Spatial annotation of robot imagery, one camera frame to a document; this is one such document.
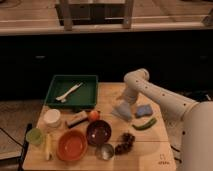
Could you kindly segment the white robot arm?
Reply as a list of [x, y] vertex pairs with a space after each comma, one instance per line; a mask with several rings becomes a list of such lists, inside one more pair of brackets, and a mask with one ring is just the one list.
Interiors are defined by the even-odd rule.
[[121, 98], [130, 105], [140, 93], [183, 120], [178, 171], [213, 171], [213, 101], [198, 102], [149, 82], [149, 72], [137, 69], [125, 74]]

